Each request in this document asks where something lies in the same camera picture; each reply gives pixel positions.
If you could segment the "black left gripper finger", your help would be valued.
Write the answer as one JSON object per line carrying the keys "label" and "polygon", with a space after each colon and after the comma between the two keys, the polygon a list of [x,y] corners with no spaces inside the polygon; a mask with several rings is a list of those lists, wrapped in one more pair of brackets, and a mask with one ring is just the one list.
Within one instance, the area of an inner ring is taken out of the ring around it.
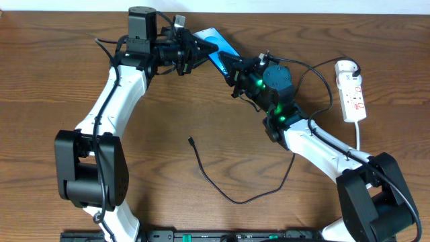
{"label": "black left gripper finger", "polygon": [[193,62],[193,67],[199,67],[208,60],[208,55],[199,55]]}
{"label": "black left gripper finger", "polygon": [[202,40],[194,34],[192,35],[192,38],[201,54],[212,54],[213,52],[217,52],[219,50],[217,44]]}

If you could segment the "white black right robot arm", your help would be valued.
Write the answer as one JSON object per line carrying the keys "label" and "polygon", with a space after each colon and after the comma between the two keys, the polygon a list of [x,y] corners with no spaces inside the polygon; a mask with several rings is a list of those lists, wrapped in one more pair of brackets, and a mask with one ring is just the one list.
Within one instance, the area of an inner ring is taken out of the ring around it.
{"label": "white black right robot arm", "polygon": [[391,241],[412,225],[415,240],[421,239],[417,207],[391,155],[370,155],[322,130],[295,102],[296,88],[281,58],[243,58],[224,51],[218,56],[232,96],[245,94],[266,112],[263,123],[270,139],[335,182],[342,216],[321,230],[325,241]]}

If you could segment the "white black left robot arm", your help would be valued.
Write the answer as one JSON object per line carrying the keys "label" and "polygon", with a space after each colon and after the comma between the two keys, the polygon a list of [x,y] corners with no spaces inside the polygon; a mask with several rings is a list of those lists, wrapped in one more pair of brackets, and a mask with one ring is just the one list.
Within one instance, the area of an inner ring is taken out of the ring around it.
{"label": "white black left robot arm", "polygon": [[186,75],[217,45],[194,36],[175,16],[157,27],[160,11],[128,10],[128,32],[109,52],[109,77],[91,111],[73,130],[54,140],[58,193],[89,213],[106,241],[137,241],[140,221],[126,202],[129,172],[121,140],[131,113],[159,67]]}

